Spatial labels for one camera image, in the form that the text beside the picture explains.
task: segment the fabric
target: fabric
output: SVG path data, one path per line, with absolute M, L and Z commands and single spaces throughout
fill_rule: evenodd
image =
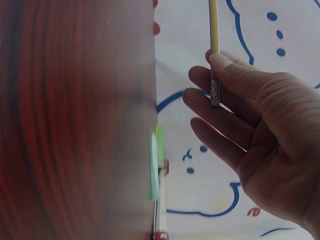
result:
M 220 46 L 264 71 L 289 72 L 320 87 L 317 0 L 219 0 Z M 158 121 L 164 127 L 166 223 L 171 240 L 312 239 L 271 216 L 243 192 L 238 176 L 194 135 L 182 101 L 188 71 L 207 66 L 208 0 L 159 0 L 155 21 Z

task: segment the blue dot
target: blue dot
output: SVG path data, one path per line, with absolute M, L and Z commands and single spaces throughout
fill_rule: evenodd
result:
M 283 57 L 286 55 L 286 51 L 283 48 L 278 48 L 276 50 L 276 54 L 278 54 L 280 57 Z
M 205 152 L 207 152 L 207 151 L 208 151 L 208 148 L 207 148 L 205 145 L 202 145 L 202 146 L 200 147 L 200 152 L 205 153 Z
M 189 167 L 189 168 L 186 170 L 186 172 L 187 172 L 188 174 L 194 174 L 194 173 L 195 173 L 195 170 L 194 170 L 192 167 Z
M 278 19 L 277 14 L 275 14 L 274 12 L 268 12 L 266 17 L 271 21 L 275 21 Z
M 278 37 L 279 39 L 283 39 L 283 38 L 284 38 L 284 34 L 283 34 L 282 31 L 280 31 L 280 30 L 277 30 L 277 31 L 276 31 L 276 35 L 277 35 L 277 37 Z

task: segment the hand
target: hand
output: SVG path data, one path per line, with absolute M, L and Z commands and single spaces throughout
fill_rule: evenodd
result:
M 194 133 L 258 206 L 320 239 L 320 96 L 293 75 L 259 71 L 227 52 L 206 59 L 232 112 L 186 89 L 183 101 L 201 117 L 191 120 Z M 209 93 L 209 69 L 195 66 L 189 78 Z

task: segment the yellow pencil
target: yellow pencil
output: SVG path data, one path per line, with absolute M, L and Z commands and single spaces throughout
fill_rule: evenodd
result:
M 219 17 L 217 0 L 209 0 L 209 16 L 210 16 L 210 45 L 211 54 L 220 53 L 219 40 Z M 220 106 L 220 81 L 211 71 L 211 88 L 210 88 L 211 106 Z

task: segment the wooden surface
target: wooden surface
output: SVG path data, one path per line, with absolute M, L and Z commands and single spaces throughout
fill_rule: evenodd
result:
M 0 239 L 145 239 L 152 0 L 0 0 Z

